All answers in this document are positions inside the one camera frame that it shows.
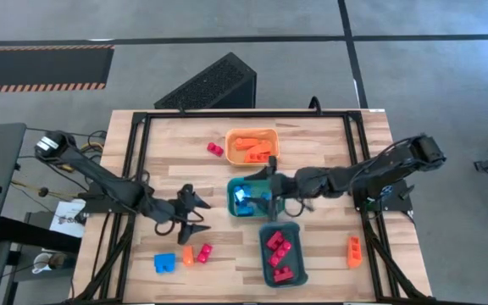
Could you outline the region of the black hazard-striped floor mat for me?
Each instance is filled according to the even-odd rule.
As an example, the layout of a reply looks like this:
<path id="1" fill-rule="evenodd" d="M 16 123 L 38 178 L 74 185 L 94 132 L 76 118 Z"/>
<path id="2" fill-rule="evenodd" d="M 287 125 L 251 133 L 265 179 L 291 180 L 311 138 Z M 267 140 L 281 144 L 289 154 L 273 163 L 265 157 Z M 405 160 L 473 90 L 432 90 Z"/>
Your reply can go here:
<path id="1" fill-rule="evenodd" d="M 114 51 L 113 45 L 0 47 L 0 92 L 102 90 Z"/>

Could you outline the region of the long orange toy block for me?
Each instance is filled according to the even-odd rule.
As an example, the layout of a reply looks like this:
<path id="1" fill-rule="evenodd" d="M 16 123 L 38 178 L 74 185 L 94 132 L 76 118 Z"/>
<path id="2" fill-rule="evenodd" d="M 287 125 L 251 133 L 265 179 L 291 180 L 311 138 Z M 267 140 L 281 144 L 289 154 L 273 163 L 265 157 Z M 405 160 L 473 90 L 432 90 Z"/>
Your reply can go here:
<path id="1" fill-rule="evenodd" d="M 363 261 L 361 245 L 358 236 L 349 236 L 347 241 L 347 266 L 354 269 Z"/>

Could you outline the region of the white mug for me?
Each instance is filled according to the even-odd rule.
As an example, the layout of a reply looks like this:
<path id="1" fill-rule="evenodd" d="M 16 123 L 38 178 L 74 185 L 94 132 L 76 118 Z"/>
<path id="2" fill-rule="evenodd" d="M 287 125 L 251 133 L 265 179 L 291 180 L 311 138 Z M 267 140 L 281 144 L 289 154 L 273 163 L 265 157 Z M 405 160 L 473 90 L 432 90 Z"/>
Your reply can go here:
<path id="1" fill-rule="evenodd" d="M 50 267 L 50 259 L 52 256 L 51 253 L 47 252 L 38 254 L 33 261 L 31 273 L 38 275 L 44 271 L 50 271 L 52 269 Z"/>

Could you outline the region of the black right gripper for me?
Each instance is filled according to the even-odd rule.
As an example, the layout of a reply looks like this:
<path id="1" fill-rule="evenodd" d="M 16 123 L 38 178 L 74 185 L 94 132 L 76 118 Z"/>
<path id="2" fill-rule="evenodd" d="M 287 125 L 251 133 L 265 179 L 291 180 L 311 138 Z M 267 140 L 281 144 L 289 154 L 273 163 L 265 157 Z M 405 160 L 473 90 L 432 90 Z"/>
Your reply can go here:
<path id="1" fill-rule="evenodd" d="M 293 177 L 277 173 L 277 157 L 269 156 L 268 163 L 256 174 L 244 177 L 244 180 L 268 180 L 274 197 L 309 199 L 317 196 L 317 184 L 314 182 L 315 169 L 299 169 Z M 276 201 L 265 198 L 254 198 L 258 209 L 263 211 L 268 221 L 277 220 Z"/>

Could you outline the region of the blue two-stud toy block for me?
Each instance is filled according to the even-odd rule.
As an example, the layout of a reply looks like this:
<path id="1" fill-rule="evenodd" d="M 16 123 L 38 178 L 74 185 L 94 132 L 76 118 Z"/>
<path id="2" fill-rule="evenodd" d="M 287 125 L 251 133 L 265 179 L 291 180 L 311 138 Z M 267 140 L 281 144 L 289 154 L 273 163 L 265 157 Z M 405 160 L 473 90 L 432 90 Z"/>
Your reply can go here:
<path id="1" fill-rule="evenodd" d="M 175 271 L 175 254 L 160 253 L 154 257 L 154 267 L 157 274 L 173 273 Z"/>

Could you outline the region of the black mesh computer case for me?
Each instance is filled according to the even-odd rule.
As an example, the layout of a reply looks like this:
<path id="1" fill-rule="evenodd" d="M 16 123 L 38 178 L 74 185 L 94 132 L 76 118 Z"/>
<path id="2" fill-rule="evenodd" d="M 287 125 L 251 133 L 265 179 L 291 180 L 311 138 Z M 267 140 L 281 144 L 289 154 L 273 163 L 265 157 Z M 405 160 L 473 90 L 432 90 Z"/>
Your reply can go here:
<path id="1" fill-rule="evenodd" d="M 155 109 L 255 108 L 257 73 L 234 53 L 153 104 Z"/>

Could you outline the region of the black aluminium table frame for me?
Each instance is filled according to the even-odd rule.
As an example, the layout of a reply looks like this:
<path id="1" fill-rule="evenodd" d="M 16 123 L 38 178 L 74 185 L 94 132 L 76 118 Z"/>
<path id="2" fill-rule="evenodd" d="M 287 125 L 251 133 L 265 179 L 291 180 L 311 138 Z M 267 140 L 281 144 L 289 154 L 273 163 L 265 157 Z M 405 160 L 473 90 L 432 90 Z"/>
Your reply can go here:
<path id="1" fill-rule="evenodd" d="M 429 284 L 418 248 L 411 252 L 412 274 L 395 263 L 396 249 L 385 231 L 393 211 L 385 200 L 373 202 L 344 193 L 318 197 L 303 211 L 294 199 L 276 202 L 277 220 L 237 218 L 227 209 L 227 184 L 256 174 L 264 165 L 232 165 L 225 156 L 226 133 L 232 129 L 272 128 L 278 133 L 277 172 L 292 177 L 304 167 L 349 167 L 377 156 L 393 142 L 386 117 L 370 110 L 237 109 L 116 110 L 103 149 L 102 166 L 122 178 L 148 175 L 156 198 L 174 199 L 183 185 L 211 206 L 191 215 L 210 226 L 192 235 L 189 244 L 213 251 L 206 263 L 157 274 L 153 257 L 181 257 L 179 228 L 156 225 L 141 215 L 92 215 L 86 221 L 69 303 L 120 305 L 144 303 L 293 303 L 377 302 L 425 304 Z M 213 142 L 224 149 L 210 153 Z M 301 286 L 271 288 L 265 284 L 259 230 L 271 222 L 295 222 L 308 280 Z M 363 261 L 347 266 L 347 241 L 358 236 Z"/>

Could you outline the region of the grey-blue plastic bin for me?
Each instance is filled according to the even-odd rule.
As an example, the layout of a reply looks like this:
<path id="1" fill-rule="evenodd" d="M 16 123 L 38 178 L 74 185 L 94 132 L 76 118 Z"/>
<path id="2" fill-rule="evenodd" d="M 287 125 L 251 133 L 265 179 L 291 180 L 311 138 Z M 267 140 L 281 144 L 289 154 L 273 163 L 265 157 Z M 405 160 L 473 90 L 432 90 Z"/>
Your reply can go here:
<path id="1" fill-rule="evenodd" d="M 285 241 L 289 241 L 292 244 L 291 250 L 287 253 L 284 259 L 273 268 L 269 264 L 269 258 L 274 251 L 266 247 L 267 240 L 279 230 Z M 265 284 L 271 288 L 285 288 L 292 286 L 301 286 L 308 280 L 308 274 L 306 273 L 303 261 L 302 245 L 300 242 L 300 227 L 295 222 L 271 222 L 263 225 L 258 233 L 260 253 L 263 265 L 263 278 Z M 274 270 L 281 269 L 288 266 L 293 274 L 292 280 L 284 281 L 279 284 L 274 282 Z"/>

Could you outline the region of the teal plastic bin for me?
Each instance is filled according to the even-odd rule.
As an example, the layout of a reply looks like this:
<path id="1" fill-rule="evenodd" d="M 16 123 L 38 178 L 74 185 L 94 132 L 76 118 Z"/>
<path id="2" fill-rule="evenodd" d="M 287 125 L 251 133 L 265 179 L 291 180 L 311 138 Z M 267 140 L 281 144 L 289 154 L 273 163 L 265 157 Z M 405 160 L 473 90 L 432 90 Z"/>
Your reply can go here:
<path id="1" fill-rule="evenodd" d="M 247 200 L 247 204 L 255 205 L 255 214 L 251 217 L 237 217 L 236 216 L 236 204 L 233 195 L 233 189 L 235 186 L 249 185 L 252 188 L 252 196 Z M 230 180 L 227 184 L 227 209 L 229 213 L 237 218 L 259 218 L 267 217 L 263 211 L 257 208 L 254 198 L 260 198 L 263 192 L 270 192 L 269 182 L 267 180 L 244 180 L 244 177 L 237 177 Z"/>

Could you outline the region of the white paper sheet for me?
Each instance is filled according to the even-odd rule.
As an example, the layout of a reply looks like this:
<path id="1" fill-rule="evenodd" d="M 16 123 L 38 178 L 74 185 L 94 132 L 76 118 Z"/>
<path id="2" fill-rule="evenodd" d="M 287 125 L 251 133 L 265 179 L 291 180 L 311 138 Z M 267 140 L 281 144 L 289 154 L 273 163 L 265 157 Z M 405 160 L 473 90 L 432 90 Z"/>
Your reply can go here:
<path id="1" fill-rule="evenodd" d="M 84 235 L 85 226 L 76 220 L 75 217 L 85 205 L 86 202 L 81 199 L 75 199 L 71 202 L 59 202 L 49 230 L 81 238 Z"/>

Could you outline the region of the cream-orange plastic bin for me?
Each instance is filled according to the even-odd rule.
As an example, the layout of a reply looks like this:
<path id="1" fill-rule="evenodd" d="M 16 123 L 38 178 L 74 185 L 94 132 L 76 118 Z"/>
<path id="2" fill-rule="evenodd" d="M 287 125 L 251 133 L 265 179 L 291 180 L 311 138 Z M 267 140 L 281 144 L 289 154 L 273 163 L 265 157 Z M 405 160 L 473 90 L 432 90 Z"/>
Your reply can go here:
<path id="1" fill-rule="evenodd" d="M 272 143 L 272 152 L 270 156 L 280 156 L 280 144 L 278 133 L 272 128 L 248 128 L 248 129 L 232 129 L 226 133 L 225 137 L 225 156 L 227 160 L 234 166 L 252 167 L 264 164 L 245 164 L 244 158 L 247 150 L 237 150 L 234 145 L 236 138 L 257 138 L 259 143 L 261 141 L 270 141 Z"/>

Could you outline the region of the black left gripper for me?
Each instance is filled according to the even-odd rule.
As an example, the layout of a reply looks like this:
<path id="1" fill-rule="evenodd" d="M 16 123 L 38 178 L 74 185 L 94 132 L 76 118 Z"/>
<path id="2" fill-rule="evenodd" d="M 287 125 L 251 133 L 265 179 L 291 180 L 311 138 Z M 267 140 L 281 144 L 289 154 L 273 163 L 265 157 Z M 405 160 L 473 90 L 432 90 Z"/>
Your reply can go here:
<path id="1" fill-rule="evenodd" d="M 192 184 L 185 184 L 178 191 L 179 199 L 163 200 L 153 197 L 145 197 L 140 201 L 140 213 L 164 224 L 170 220 L 179 223 L 189 222 L 188 215 L 194 208 L 210 209 L 211 206 L 203 201 L 194 191 Z M 196 224 L 182 224 L 178 233 L 177 242 L 185 245 L 191 235 L 209 230 L 210 226 Z"/>

